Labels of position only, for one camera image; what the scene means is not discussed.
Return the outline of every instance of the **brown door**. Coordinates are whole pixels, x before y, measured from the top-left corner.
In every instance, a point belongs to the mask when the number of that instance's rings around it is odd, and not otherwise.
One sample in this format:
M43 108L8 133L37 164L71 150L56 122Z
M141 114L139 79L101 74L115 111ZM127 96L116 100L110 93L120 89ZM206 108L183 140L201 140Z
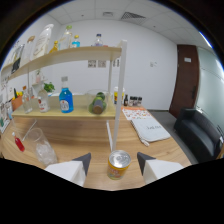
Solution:
M181 108L194 108L199 83L199 61L196 46L177 45L177 78L169 112L178 117Z

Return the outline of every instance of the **air vent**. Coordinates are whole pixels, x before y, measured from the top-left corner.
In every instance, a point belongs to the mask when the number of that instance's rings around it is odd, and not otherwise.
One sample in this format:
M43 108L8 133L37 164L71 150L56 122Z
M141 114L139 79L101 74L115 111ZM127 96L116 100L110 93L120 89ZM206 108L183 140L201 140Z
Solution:
M134 13L130 13L130 12L125 12L124 15L121 17L121 21L134 23L137 25L141 25L146 20L148 20L146 17L140 16Z
M114 13L113 12L103 12L104 17L113 17Z

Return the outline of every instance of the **box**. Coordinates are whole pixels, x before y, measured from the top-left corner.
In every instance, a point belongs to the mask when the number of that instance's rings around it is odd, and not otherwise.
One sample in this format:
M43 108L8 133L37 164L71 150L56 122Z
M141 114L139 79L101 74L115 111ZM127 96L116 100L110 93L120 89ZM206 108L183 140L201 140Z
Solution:
M16 99L12 100L12 109L15 111L18 107L20 107L23 102L22 102L22 96L18 96Z

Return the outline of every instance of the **book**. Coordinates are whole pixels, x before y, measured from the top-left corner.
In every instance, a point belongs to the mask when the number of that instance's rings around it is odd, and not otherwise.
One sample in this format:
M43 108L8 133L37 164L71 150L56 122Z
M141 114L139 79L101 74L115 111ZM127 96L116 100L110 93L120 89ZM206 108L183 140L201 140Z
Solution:
M131 120L131 124L142 143L159 141L171 137L166 129L152 116L148 119L133 119Z
M150 113L147 110L143 109L122 109L127 120L133 119L147 119L151 117Z

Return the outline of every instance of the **blue bottle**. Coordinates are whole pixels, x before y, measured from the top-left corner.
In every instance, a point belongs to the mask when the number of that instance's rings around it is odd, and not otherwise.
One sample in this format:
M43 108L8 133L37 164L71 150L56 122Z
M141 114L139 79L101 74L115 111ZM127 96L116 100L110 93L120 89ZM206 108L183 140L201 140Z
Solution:
M62 90L59 95L59 102L62 113L70 113L73 111L73 98L72 93L68 89L68 77L62 77Z
M72 48L80 47L79 35L75 35L75 40L72 42Z

